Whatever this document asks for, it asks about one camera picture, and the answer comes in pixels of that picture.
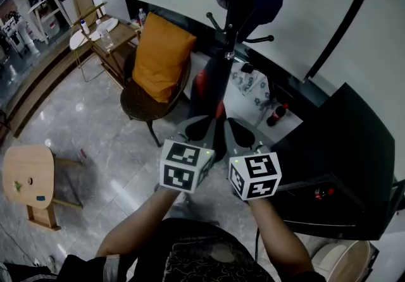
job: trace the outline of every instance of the bottle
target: bottle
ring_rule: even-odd
[[[139,23],[140,23],[141,29],[144,28],[145,21],[146,21],[146,13],[145,13],[144,10],[141,8],[141,9],[139,9]]]
[[[267,125],[270,127],[274,126],[278,120],[281,119],[282,116],[285,115],[285,110],[289,108],[287,103],[283,104],[276,108],[273,114],[267,119]]]
[[[106,49],[113,47],[114,43],[111,40],[111,37],[109,36],[106,26],[103,25],[100,19],[97,19],[96,24],[97,24],[97,31],[100,34],[100,38],[104,44],[104,47]]]
[[[88,28],[86,21],[84,21],[83,19],[80,19],[80,24],[82,25],[82,28],[84,30],[84,33],[86,35],[88,35],[90,33],[90,29]]]

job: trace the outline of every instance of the marble floor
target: marble floor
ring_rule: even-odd
[[[83,66],[86,78],[101,70],[95,57]],[[18,139],[6,138],[0,163],[9,146],[28,144],[46,144],[57,156],[81,160],[83,168],[56,168],[56,196],[74,202],[75,191],[84,208],[56,204],[62,229],[50,232],[28,224],[24,206],[7,200],[0,189],[0,261],[32,265],[38,259],[45,264],[46,257],[53,254],[60,268],[68,254],[91,259],[108,231],[153,193],[161,149],[145,123],[130,121],[122,111],[120,92],[105,72],[86,83],[82,72],[75,70],[44,101]],[[154,122],[161,141],[172,134],[187,112],[184,99],[166,118]],[[217,163],[192,200],[200,215],[218,221],[253,255],[256,223],[249,206],[231,194],[226,172],[225,163]],[[311,255],[328,242],[307,235],[299,238]],[[259,263],[278,280],[262,242]]]

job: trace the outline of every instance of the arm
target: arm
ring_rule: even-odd
[[[155,232],[179,193],[160,187],[133,214],[107,234],[96,257],[138,251]]]
[[[266,252],[280,277],[314,271],[308,251],[266,198],[249,201]]]

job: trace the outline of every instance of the person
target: person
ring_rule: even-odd
[[[58,281],[273,281],[231,234],[209,223],[163,220],[179,191],[160,187],[104,238],[96,257],[69,255]],[[300,239],[268,199],[250,200],[271,263],[282,281],[325,281],[314,272]]]
[[[28,23],[32,33],[36,39],[39,39],[41,42],[44,41],[41,31],[38,29],[37,24],[35,23],[34,18],[32,18],[32,13],[28,13],[31,8],[29,0],[14,0],[14,3],[17,7],[17,11],[20,16]]]

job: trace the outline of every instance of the black coat rack hook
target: black coat rack hook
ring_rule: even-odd
[[[272,42],[274,41],[274,36],[269,35],[267,37],[256,38],[256,39],[245,39],[246,42],[250,42],[251,44],[255,44],[257,42]]]
[[[212,24],[214,25],[215,29],[219,32],[226,32],[227,28],[225,27],[224,29],[222,29],[219,24],[217,24],[217,22],[214,19],[214,16],[211,12],[207,12],[207,18],[211,20]]]

